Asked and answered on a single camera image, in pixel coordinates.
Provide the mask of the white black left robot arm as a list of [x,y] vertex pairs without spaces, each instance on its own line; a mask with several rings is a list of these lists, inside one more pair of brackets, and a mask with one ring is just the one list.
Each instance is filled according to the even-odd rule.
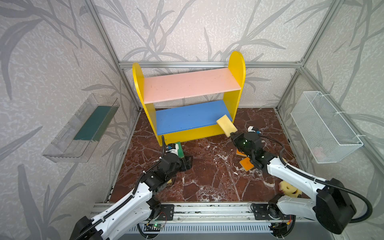
[[166,153],[148,171],[143,172],[133,190],[107,210],[89,219],[82,217],[75,224],[71,240],[117,240],[132,227],[153,220],[161,213],[156,194],[170,179],[192,168],[193,156],[180,158]]

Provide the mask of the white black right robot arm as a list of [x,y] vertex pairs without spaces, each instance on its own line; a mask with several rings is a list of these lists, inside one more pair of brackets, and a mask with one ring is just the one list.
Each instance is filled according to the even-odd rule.
[[284,161],[282,147],[275,155],[264,150],[263,136],[258,131],[229,133],[236,149],[249,157],[243,166],[265,170],[307,195],[306,199],[287,195],[275,197],[272,205],[284,215],[317,221],[333,234],[340,235],[348,224],[360,223],[371,217],[373,206],[363,195],[345,188],[337,179],[325,180],[310,175]]

